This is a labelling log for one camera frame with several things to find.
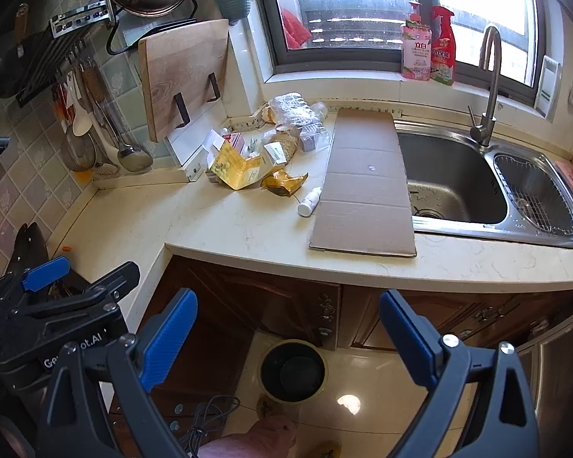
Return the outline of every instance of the red spray bottle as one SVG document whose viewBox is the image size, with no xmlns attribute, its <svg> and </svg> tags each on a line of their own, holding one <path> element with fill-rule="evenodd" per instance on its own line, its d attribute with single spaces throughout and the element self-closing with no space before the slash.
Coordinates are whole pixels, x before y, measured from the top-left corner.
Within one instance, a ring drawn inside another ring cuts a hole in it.
<svg viewBox="0 0 573 458">
<path fill-rule="evenodd" d="M 450 18 L 454 13 L 443 6 L 431 7 L 431 20 L 441 19 L 439 37 L 431 45 L 431 78 L 451 86 L 454 82 L 454 68 L 456 65 L 456 41 Z"/>
</svg>

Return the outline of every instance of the foot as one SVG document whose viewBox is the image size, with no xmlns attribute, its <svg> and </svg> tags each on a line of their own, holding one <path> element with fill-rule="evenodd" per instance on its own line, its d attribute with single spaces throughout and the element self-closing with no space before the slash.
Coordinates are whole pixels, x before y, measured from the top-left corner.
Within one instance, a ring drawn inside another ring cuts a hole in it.
<svg viewBox="0 0 573 458">
<path fill-rule="evenodd" d="M 261 396 L 257 401 L 257 416 L 259 420 L 267 418 L 272 415 L 285 414 L 285 409 L 280 403 L 274 401 L 269 396 Z"/>
<path fill-rule="evenodd" d="M 340 458 L 342 445 L 335 441 L 325 441 L 315 446 L 303 458 Z"/>
</svg>

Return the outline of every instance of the faucet handle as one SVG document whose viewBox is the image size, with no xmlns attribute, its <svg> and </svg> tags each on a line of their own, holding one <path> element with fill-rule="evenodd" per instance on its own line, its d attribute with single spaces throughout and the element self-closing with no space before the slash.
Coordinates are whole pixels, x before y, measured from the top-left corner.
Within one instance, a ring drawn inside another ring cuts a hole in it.
<svg viewBox="0 0 573 458">
<path fill-rule="evenodd" d="M 471 127 L 476 127 L 477 122 L 475 121 L 474 111 L 471 110 L 471 105 L 467 105 L 467 108 L 469 110 L 469 116 L 471 117 Z"/>
</svg>

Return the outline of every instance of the pink pants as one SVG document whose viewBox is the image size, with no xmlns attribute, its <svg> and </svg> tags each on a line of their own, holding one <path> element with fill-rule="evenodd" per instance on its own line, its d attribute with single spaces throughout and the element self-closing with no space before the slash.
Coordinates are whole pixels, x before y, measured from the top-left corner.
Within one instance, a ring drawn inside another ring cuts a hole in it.
<svg viewBox="0 0 573 458">
<path fill-rule="evenodd" d="M 200 458 L 287 458 L 295 425 L 284 415 L 256 422 L 246 434 L 230 434 L 202 446 Z"/>
</svg>

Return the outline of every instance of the dish soap bottle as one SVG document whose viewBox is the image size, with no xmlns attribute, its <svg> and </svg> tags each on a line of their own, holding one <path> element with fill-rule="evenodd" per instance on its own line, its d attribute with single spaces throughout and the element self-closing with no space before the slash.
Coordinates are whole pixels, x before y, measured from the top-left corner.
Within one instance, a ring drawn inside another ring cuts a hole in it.
<svg viewBox="0 0 573 458">
<path fill-rule="evenodd" d="M 431 28 L 422 24 L 418 7 L 410 2 L 412 13 L 401 25 L 401 74 L 407 79 L 428 81 L 431 77 Z"/>
<path fill-rule="evenodd" d="M 456 41 L 450 25 L 454 13 L 446 7 L 431 7 L 431 21 L 440 18 L 440 33 L 431 46 L 431 78 L 442 84 L 452 86 L 456 65 Z"/>
</svg>

